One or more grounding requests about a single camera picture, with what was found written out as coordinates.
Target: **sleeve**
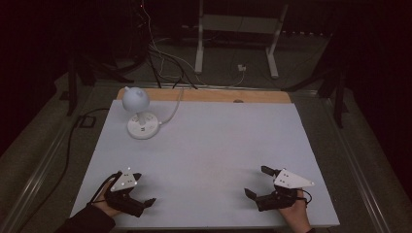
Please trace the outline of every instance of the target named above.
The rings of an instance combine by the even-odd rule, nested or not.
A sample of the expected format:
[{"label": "sleeve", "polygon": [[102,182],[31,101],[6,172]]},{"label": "sleeve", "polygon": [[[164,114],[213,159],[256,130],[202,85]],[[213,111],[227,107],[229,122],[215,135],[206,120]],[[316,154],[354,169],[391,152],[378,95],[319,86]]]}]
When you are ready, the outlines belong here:
[{"label": "sleeve", "polygon": [[111,217],[96,207],[87,205],[77,214],[66,219],[55,233],[108,233],[115,225]]}]

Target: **white tabletop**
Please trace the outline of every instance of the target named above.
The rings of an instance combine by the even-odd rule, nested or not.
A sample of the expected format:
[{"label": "white tabletop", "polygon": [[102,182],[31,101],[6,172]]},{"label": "white tabletop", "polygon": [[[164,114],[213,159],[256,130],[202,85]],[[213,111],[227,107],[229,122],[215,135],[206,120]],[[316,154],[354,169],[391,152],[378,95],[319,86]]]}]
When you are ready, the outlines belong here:
[{"label": "white tabletop", "polygon": [[[168,118],[176,102],[152,101],[148,111]],[[274,190],[265,165],[286,168],[315,183],[308,216],[313,226],[338,225],[336,212],[294,104],[181,102],[149,140],[126,130],[131,113],[115,100],[88,166],[72,215],[118,170],[142,178],[130,195],[156,198],[141,217],[119,215],[118,228],[271,228],[285,225],[277,211],[259,212],[244,188]]]}]

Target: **white lamp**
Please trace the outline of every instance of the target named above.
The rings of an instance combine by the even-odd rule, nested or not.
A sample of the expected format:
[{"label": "white lamp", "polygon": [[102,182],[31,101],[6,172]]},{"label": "white lamp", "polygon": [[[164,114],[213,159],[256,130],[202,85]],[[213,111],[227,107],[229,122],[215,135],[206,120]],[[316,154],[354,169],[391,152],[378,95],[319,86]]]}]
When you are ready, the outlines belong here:
[{"label": "white lamp", "polygon": [[139,87],[125,87],[125,92],[121,99],[123,107],[135,115],[127,123],[127,130],[135,139],[150,139],[154,136],[160,124],[157,117],[148,112],[143,112],[148,108],[150,100],[146,91]]}]

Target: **table leg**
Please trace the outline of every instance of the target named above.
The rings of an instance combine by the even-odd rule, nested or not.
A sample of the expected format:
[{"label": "table leg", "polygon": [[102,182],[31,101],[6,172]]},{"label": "table leg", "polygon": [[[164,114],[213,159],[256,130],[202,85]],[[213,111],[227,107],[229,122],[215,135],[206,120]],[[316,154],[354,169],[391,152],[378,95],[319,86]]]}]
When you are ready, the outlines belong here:
[{"label": "table leg", "polygon": [[288,11],[288,6],[289,6],[288,4],[285,4],[283,6],[281,15],[279,16],[279,18],[276,22],[275,33],[273,35],[272,44],[270,45],[269,48],[266,48],[267,62],[268,62],[268,65],[269,65],[270,77],[272,77],[272,79],[278,79],[279,78],[278,68],[276,67],[276,62],[275,62],[275,58],[273,56],[273,52],[275,51],[276,44],[278,43],[279,36],[282,32],[282,25],[283,25],[283,21],[284,21],[285,16],[286,16],[286,12]]},{"label": "table leg", "polygon": [[199,0],[199,37],[197,39],[196,61],[194,63],[194,73],[200,75],[203,66],[203,0]]}]

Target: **hand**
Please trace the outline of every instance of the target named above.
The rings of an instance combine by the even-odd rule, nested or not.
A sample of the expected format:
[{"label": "hand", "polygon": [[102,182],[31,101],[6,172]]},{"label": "hand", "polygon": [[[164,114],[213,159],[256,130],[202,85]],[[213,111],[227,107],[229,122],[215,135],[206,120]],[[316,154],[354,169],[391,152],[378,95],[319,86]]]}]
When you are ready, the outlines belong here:
[{"label": "hand", "polygon": [[116,216],[118,214],[120,214],[121,212],[118,210],[113,209],[112,207],[110,207],[107,202],[105,201],[104,198],[104,193],[106,192],[107,188],[109,187],[111,182],[107,182],[104,187],[102,188],[102,191],[100,192],[99,196],[96,198],[96,200],[94,200],[92,202],[91,205],[93,205],[94,207],[100,209],[101,211],[103,211],[106,215],[113,217]]},{"label": "hand", "polygon": [[[298,197],[303,197],[303,191],[297,191]],[[295,233],[306,233],[312,227],[309,224],[308,215],[306,213],[306,203],[304,200],[296,200],[291,207],[278,210],[285,219],[288,226]]]}]

